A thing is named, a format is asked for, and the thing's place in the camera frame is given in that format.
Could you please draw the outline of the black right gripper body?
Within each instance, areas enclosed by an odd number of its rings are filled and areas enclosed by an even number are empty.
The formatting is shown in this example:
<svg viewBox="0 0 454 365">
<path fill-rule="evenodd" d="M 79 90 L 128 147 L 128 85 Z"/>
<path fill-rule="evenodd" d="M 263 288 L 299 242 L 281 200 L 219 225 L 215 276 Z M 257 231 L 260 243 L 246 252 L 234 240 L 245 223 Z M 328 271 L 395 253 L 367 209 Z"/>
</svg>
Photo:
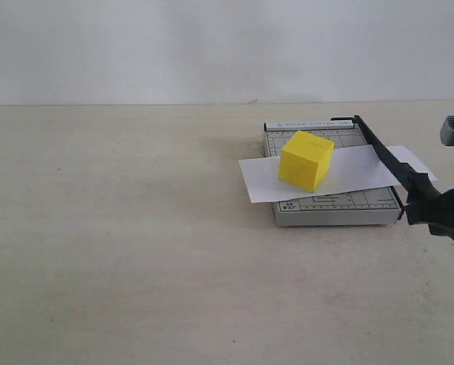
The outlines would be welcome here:
<svg viewBox="0 0 454 365">
<path fill-rule="evenodd" d="M 431 235 L 448 237 L 454 241 L 454 218 L 432 219 L 427 223 Z"/>
</svg>

